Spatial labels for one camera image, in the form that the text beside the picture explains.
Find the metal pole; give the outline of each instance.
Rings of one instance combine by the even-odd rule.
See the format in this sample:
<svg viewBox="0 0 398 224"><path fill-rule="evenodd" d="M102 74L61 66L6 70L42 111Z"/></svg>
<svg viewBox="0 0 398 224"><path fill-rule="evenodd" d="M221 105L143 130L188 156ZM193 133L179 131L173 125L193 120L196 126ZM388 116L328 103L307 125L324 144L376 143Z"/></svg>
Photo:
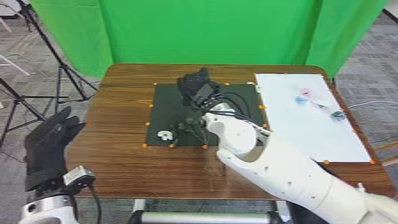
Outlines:
<svg viewBox="0 0 398 224"><path fill-rule="evenodd" d="M134 199L132 201L132 212L145 210L145 199Z"/></svg>
<svg viewBox="0 0 398 224"><path fill-rule="evenodd" d="M6 135L6 132L8 132L8 126L10 126L10 121L12 121L12 117L13 117L17 103L19 103L17 100L13 100L12 107L10 107L10 112L8 112L8 119L6 119L6 123L5 123L5 126L3 126L3 134L1 134L1 138L0 138L0 149L1 149L1 146L3 146L3 140L5 140L5 135Z"/></svg>
<svg viewBox="0 0 398 224"><path fill-rule="evenodd" d="M268 214L248 213L182 213L182 212L143 212L141 223L173 223L173 224L269 224Z"/></svg>

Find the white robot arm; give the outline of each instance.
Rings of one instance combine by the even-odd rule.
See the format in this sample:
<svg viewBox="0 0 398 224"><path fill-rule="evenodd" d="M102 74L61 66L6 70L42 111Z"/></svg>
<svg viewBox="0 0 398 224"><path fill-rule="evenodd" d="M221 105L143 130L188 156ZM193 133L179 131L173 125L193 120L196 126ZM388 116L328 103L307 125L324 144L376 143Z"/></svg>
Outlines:
<svg viewBox="0 0 398 224"><path fill-rule="evenodd" d="M331 224L398 223L395 202L363 193L330 175L275 133L216 111L234 112L220 103L202 116L205 128L220 139L216 156L259 188ZM257 140L260 154L246 160Z"/></svg>

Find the green backdrop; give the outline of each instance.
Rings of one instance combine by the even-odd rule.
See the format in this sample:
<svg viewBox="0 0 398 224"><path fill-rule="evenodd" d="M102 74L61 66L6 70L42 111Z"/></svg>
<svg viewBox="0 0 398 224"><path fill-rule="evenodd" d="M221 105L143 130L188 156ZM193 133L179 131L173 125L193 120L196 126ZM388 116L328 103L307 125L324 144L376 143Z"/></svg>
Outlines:
<svg viewBox="0 0 398 224"><path fill-rule="evenodd" d="M76 70L298 64L331 77L385 0L31 0Z"/></svg>

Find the white board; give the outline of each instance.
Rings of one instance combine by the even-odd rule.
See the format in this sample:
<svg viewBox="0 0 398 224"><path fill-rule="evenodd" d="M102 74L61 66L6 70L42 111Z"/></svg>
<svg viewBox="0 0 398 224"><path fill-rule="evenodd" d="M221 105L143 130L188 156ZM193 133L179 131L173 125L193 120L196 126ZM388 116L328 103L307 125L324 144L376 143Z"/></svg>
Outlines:
<svg viewBox="0 0 398 224"><path fill-rule="evenodd" d="M282 140L317 162L369 162L347 119L335 121L310 101L303 104L294 101L299 89L307 88L330 108L340 108L321 75L255 74L255 80L269 129Z"/></svg>

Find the light stand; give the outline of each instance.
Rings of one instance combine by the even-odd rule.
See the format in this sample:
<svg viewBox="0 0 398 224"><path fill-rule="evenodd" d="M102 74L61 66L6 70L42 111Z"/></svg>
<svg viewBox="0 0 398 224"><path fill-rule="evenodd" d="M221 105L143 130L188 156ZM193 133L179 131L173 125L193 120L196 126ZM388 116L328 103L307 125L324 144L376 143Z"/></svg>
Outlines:
<svg viewBox="0 0 398 224"><path fill-rule="evenodd" d="M56 100L56 102L54 102L54 113L56 113L56 111L58 111L58 104L61 104L61 103L65 103L65 102L72 102L72 101L81 102L81 101L88 100L90 97L92 97L92 96L86 97L85 92L83 92L83 89L81 89L81 87L77 86L77 83L76 83L74 78L77 78L77 80L88 85L88 87L90 87L93 90L97 90L97 89L95 89L93 85L88 83L88 81L83 79L83 77L77 75L76 71L70 69L70 67L67 66L67 64L63 63L63 61L61 61L61 59L60 59L60 56L58 56L58 53L56 53L56 51L54 51L53 45L51 45L51 43L49 43L45 34L44 34L44 32L42 32L42 30L40 30L40 27L38 27L38 24L37 24L37 22L35 22L35 20L33 20L33 16L31 16L31 14L29 14L29 12L28 12L28 8L26 8L28 6L26 6L26 4L24 4L24 2L22 2L21 0L15 0L15 1L17 1L17 3L19 3L19 6L21 6L22 16L24 16L28 22L29 22L31 25L33 25L33 28L35 28L35 30L37 30L37 32L38 32L38 35L40 35L40 39L42 39L42 41L44 41L44 44L45 44L45 46L47 46L47 49L49 49L49 51L51 51L53 57L54 57L56 62L58 62L58 74L56 74L56 97L54 97L54 100ZM72 84L74 89L76 89L76 91L77 91L77 94L79 94L79 96L81 96L81 99L77 99L77 100L69 100L69 101L60 101L60 100L58 100L58 99L61 98L61 97L60 97L61 72L65 73L65 76L67 76L67 78L69 78L70 84Z"/></svg>
<svg viewBox="0 0 398 224"><path fill-rule="evenodd" d="M42 113L35 110L33 106L28 104L24 99L54 99L54 98L67 98L67 97L61 97L61 96L22 96L22 95L19 95L1 78L0 78L0 85L3 86L3 88L6 90L5 94L13 99L12 106L10 106L10 112L8 112L8 119L6 119L6 122L5 122L3 133L1 133L1 138L0 138L0 149L1 149L6 133L10 131L13 131L17 128L21 128L26 125L29 125L33 122L45 120L45 117L44 117ZM17 105L22 105L26 107L29 113L35 116L35 119L31 121L28 121L26 123L15 125L10 128L10 122L12 122L12 118L13 118Z"/></svg>

